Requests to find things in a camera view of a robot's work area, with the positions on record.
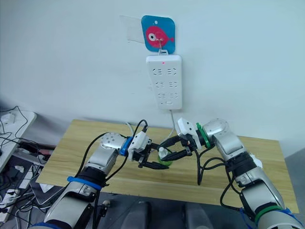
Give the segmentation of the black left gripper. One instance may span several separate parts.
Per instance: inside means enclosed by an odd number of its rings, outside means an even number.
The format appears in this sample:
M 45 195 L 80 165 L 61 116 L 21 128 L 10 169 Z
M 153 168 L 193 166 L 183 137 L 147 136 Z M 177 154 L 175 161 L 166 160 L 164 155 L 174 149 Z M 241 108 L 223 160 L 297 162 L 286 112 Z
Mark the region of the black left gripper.
M 164 149 L 168 150 L 165 146 L 161 146 L 159 144 L 153 143 L 149 139 L 144 149 L 135 149 L 133 151 L 132 159 L 139 163 L 138 168 L 146 167 L 146 168 L 155 169 L 155 170 L 169 169 L 169 167 L 166 165 L 162 165 L 157 162 L 148 161 L 151 149 L 159 151 L 160 147 L 163 147 Z

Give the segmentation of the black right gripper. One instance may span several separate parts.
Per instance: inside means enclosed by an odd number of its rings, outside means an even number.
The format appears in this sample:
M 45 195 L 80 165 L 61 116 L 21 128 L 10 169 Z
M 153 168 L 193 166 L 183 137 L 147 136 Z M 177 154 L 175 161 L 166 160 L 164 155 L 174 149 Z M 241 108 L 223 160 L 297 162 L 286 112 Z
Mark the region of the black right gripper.
M 180 142 L 181 145 L 184 147 L 183 150 L 179 152 L 173 152 L 168 154 L 163 158 L 164 161 L 175 161 L 179 160 L 186 156 L 191 156 L 192 152 L 195 152 L 197 150 L 196 142 L 191 134 L 186 135 L 176 135 L 173 137 L 168 138 L 164 142 L 160 143 L 160 147 L 168 148 L 176 143 Z

